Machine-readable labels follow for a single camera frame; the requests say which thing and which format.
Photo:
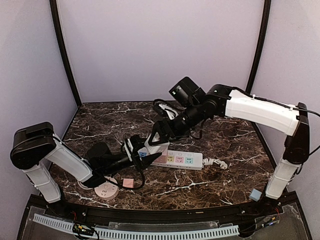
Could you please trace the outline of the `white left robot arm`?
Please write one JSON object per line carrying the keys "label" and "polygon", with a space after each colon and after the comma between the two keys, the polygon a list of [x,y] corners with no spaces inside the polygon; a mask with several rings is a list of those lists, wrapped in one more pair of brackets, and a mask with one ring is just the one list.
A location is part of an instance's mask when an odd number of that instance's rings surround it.
{"label": "white left robot arm", "polygon": [[140,156],[139,150],[143,145],[144,139],[134,135],[124,141],[124,152],[112,154],[106,143],[98,142],[88,150],[87,157],[83,158],[54,133],[50,122],[45,121],[21,128],[14,133],[10,159],[16,168],[26,174],[46,202],[53,204],[61,201],[64,194],[43,161],[57,165],[89,189],[106,182],[116,185],[116,182],[107,176],[131,166],[135,167],[145,182],[144,169],[162,154],[155,152]]}

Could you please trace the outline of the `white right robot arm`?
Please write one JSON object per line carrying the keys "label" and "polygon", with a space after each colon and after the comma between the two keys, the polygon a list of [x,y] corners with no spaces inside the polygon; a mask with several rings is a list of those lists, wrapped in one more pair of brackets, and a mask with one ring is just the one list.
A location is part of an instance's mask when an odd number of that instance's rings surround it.
{"label": "white right robot arm", "polygon": [[214,85],[205,92],[189,77],[184,77],[169,93],[184,110],[173,119],[157,121],[145,142],[150,154],[170,142],[187,136],[197,124],[215,116],[237,118],[276,129],[286,135],[284,153],[265,188],[265,196],[277,200],[292,176],[310,156],[310,127],[307,107],[290,105],[250,95],[238,87]]}

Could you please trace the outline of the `white cube socket adapter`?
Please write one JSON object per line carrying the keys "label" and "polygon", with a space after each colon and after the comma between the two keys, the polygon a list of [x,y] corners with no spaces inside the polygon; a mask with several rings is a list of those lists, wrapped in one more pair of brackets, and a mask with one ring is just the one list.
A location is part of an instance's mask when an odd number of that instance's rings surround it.
{"label": "white cube socket adapter", "polygon": [[150,155],[155,153],[165,153],[168,150],[169,144],[170,143],[168,141],[164,141],[164,138],[161,137],[158,132],[154,135],[150,134],[144,142],[144,146]]}

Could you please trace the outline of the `pink cube socket adapter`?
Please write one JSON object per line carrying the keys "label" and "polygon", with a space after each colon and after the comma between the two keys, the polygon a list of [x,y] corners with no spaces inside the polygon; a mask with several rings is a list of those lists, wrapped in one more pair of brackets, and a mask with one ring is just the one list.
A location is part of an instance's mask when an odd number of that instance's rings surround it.
{"label": "pink cube socket adapter", "polygon": [[167,162],[167,154],[168,154],[168,148],[163,149],[163,151],[161,152],[161,156],[158,157],[154,162],[165,164]]}

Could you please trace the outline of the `white multicolour power strip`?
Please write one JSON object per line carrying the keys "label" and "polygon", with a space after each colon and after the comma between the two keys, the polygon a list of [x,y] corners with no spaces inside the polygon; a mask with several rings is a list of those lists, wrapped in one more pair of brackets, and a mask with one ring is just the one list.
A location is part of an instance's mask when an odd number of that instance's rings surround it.
{"label": "white multicolour power strip", "polygon": [[204,166],[218,165],[220,169],[226,170],[228,164],[222,160],[215,158],[203,158],[203,154],[199,152],[187,151],[167,151],[167,162],[157,163],[153,162],[152,166],[185,170],[201,171]]}

